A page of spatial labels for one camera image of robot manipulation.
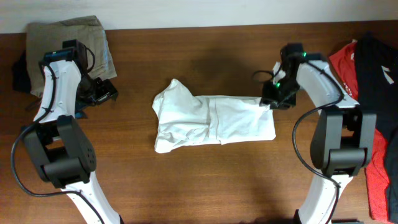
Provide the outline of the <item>white printed t-shirt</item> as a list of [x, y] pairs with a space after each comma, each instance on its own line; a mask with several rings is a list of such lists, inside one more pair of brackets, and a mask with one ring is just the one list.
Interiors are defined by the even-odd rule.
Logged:
[[154, 98], [158, 118], [155, 152], [182, 146], [275, 139], [273, 112], [252, 96], [194, 96], [177, 79]]

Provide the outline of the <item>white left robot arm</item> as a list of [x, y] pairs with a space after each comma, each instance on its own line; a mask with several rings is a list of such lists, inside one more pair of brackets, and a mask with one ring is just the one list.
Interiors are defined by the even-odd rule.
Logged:
[[15, 150], [23, 142], [44, 182], [56, 192], [35, 193], [21, 180], [19, 187], [33, 197], [68, 196], [87, 223], [122, 223], [110, 205], [96, 176], [93, 145], [78, 124], [84, 109], [116, 100], [118, 91], [110, 80], [91, 78], [94, 53], [78, 40], [67, 40], [62, 49], [47, 52], [39, 62], [44, 91], [33, 123], [25, 127], [12, 145], [11, 168], [16, 172]]

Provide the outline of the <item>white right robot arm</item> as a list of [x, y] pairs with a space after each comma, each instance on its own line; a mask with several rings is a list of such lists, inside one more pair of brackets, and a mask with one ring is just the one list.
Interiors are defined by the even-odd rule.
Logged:
[[[263, 84], [260, 104], [287, 110], [296, 105], [297, 92], [304, 90], [315, 106], [299, 117], [292, 130], [294, 151], [314, 174], [292, 223], [331, 223], [344, 189], [370, 163], [376, 114], [347, 94], [322, 54], [308, 54], [301, 43], [290, 43], [281, 49], [280, 59], [277, 70]], [[296, 135], [299, 124], [314, 113], [319, 119], [310, 145], [312, 163], [307, 164]]]

